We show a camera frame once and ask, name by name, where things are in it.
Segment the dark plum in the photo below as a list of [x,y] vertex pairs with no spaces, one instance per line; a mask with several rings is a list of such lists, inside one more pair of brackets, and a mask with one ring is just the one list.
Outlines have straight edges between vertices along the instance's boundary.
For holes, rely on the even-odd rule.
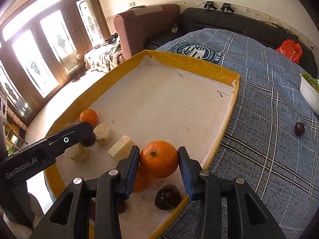
[[302,122],[297,122],[295,124],[295,134],[297,136],[303,136],[303,134],[305,133],[305,125]]
[[125,200],[117,200],[116,208],[118,214],[123,214],[127,210],[127,201]]
[[80,144],[84,147],[90,147],[96,142],[96,135],[92,132],[87,138],[82,140]]
[[182,201],[181,193],[173,184],[161,188],[155,197],[155,206],[160,210],[175,209]]

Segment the large round beige cake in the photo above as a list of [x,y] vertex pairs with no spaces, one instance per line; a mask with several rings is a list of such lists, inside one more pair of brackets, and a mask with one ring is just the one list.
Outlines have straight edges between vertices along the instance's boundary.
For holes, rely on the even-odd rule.
[[64,154],[70,160],[82,164],[90,157],[90,150],[81,143],[75,144],[64,151]]

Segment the small beige cake piece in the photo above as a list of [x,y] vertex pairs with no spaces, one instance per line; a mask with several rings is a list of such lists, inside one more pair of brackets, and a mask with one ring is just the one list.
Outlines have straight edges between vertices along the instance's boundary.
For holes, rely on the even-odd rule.
[[109,149],[108,153],[114,160],[123,160],[128,157],[131,149],[136,144],[131,138],[124,135],[119,141],[117,141],[112,148]]

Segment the large orange mandarin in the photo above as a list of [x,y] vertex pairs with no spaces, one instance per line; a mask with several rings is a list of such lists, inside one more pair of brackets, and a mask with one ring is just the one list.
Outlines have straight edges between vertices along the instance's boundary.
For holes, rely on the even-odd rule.
[[78,121],[80,123],[88,122],[92,127],[96,127],[98,125],[98,115],[94,110],[86,109],[81,112]]

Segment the medium beige cake piece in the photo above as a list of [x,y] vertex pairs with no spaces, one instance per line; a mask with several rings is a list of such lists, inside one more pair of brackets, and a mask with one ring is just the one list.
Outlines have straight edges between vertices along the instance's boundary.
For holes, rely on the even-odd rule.
[[95,127],[94,133],[99,146],[105,146],[112,140],[110,128],[103,123]]

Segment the blue plaid tablecloth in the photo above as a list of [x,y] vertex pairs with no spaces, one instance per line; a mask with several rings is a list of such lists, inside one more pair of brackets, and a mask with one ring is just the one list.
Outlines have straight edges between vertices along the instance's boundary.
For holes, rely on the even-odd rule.
[[[286,238],[308,238],[318,219],[318,117],[299,91],[302,68],[260,42],[203,29],[167,42],[161,51],[211,52],[213,63],[239,73],[236,105],[209,166],[218,177],[242,177]],[[303,136],[295,124],[305,125]]]

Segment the yellow-rimmed cardboard tray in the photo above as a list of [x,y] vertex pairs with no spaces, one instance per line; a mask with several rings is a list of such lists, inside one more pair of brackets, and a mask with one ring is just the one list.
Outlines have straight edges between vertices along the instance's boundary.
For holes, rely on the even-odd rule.
[[[60,155],[44,171],[54,197],[75,177],[94,179],[115,168],[118,161],[108,150],[124,135],[140,150],[155,140],[176,149],[184,146],[191,159],[207,169],[230,122],[239,80],[234,71],[175,53],[145,50],[123,62],[75,99],[49,129],[47,135],[77,123],[80,113],[90,108],[112,134],[107,146],[91,147],[85,163]],[[155,207],[155,196],[167,184],[174,184],[184,199],[175,210],[163,211]],[[119,215],[122,238],[158,238],[188,202],[179,169],[153,180],[127,202]]]

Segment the white bowl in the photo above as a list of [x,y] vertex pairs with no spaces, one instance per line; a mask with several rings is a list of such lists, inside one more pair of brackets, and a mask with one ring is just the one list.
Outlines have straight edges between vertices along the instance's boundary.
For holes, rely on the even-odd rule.
[[309,104],[312,111],[319,115],[319,96],[316,90],[301,76],[300,92],[305,101]]

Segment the wooden glass door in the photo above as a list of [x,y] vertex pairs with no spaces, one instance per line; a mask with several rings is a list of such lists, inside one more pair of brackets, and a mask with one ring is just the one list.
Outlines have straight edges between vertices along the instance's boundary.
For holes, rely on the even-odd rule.
[[1,15],[1,80],[29,125],[110,36],[99,0],[11,0]]

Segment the green lettuce leaves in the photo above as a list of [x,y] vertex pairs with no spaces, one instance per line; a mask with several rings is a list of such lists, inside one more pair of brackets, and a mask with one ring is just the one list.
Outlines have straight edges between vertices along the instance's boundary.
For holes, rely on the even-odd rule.
[[313,78],[309,73],[303,72],[301,76],[319,93],[319,80]]

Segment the red plastic bag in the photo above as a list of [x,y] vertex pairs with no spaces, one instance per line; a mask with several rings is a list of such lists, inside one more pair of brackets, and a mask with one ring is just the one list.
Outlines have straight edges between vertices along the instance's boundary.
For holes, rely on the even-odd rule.
[[284,55],[295,64],[299,64],[303,55],[303,50],[300,44],[290,39],[285,40],[275,51]]

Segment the black leather sofa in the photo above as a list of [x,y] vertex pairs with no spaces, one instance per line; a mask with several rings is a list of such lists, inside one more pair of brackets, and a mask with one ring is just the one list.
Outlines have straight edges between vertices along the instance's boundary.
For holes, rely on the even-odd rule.
[[178,27],[176,33],[168,29],[147,38],[144,48],[156,50],[167,42],[180,38],[189,32],[205,28],[235,32],[250,37],[274,50],[279,48],[285,40],[289,39],[301,45],[303,55],[299,61],[299,66],[312,77],[316,77],[318,74],[315,58],[311,50],[296,35],[288,32],[281,26],[270,25],[238,14],[215,10],[208,11],[200,8],[185,9],[179,15],[176,26]]

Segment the black clamp device right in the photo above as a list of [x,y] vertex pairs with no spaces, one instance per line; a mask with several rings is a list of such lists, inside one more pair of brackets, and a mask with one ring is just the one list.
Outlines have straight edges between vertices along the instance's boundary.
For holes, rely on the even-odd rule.
[[230,3],[223,3],[222,6],[221,6],[221,11],[222,12],[231,12],[231,13],[234,13],[235,10],[231,7],[231,4]]

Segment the black clamp device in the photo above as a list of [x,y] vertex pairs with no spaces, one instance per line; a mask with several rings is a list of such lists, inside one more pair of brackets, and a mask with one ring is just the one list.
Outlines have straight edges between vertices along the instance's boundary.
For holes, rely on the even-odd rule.
[[206,9],[207,11],[209,10],[217,10],[217,7],[214,5],[213,1],[206,1],[204,3],[204,9]]
[[231,12],[231,13],[234,13],[235,10],[231,7],[231,4],[230,3],[223,3],[222,6],[221,6],[221,11],[222,12]]

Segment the black clamp device left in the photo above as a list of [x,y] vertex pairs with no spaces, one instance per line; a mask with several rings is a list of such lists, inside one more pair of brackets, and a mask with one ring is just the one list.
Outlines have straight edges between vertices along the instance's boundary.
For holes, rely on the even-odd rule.
[[204,9],[206,9],[207,11],[209,10],[217,10],[217,7],[214,5],[213,1],[206,1],[204,3]]

